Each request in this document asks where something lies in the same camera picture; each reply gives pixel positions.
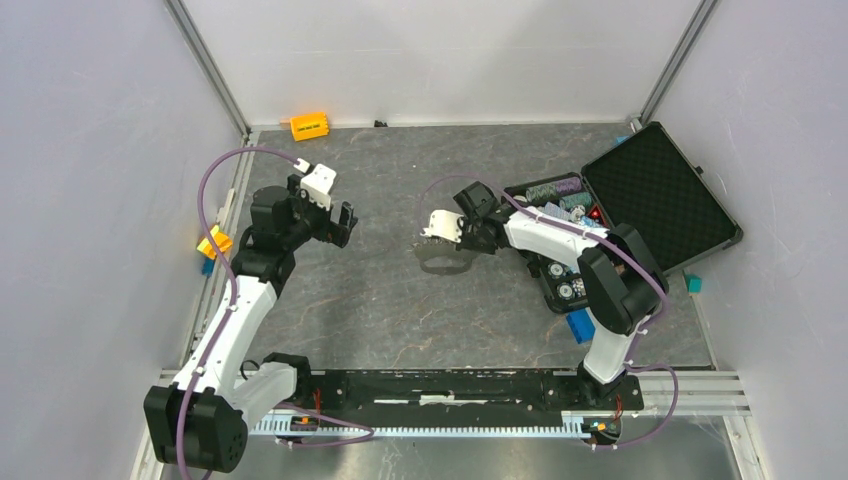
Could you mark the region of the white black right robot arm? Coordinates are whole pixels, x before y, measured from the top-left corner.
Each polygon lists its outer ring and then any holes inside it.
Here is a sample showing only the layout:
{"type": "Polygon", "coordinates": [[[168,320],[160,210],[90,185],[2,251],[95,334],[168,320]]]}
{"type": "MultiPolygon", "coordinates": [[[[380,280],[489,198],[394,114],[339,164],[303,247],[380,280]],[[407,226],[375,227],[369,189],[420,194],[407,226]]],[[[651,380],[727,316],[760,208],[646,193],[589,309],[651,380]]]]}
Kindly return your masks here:
{"type": "Polygon", "coordinates": [[[552,216],[480,181],[453,200],[460,212],[449,222],[448,239],[458,248],[487,254],[510,248],[576,270],[595,327],[577,392],[591,408],[606,406],[632,365],[637,334],[668,304],[667,282],[640,233],[628,224],[587,227],[552,216]]]}

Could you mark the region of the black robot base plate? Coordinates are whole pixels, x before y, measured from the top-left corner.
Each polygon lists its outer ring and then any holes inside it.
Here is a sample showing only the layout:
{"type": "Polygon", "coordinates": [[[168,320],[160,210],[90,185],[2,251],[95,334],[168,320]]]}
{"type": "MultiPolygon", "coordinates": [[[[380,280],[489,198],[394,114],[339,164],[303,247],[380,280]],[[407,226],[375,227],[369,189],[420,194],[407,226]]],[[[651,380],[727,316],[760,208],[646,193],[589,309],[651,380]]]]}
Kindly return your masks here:
{"type": "Polygon", "coordinates": [[[638,412],[638,379],[625,374],[593,387],[574,370],[436,369],[314,371],[295,405],[372,428],[554,427],[564,412],[638,412]]]}

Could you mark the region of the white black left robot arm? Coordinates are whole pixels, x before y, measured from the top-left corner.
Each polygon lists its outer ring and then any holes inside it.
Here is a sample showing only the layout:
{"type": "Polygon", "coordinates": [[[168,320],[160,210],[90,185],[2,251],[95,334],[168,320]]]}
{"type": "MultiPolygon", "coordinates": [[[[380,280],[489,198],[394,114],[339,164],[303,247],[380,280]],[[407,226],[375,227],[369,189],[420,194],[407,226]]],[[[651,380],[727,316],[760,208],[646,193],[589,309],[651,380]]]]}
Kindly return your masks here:
{"type": "Polygon", "coordinates": [[[348,243],[357,219],[348,202],[332,217],[335,181],[335,171],[320,165],[254,193],[251,224],[230,263],[233,276],[197,350],[168,386],[151,387],[144,399],[158,461],[229,473],[263,417],[282,401],[297,408],[312,399],[303,356],[271,353],[247,380],[240,369],[295,268],[296,250],[311,239],[339,248],[348,243]]]}

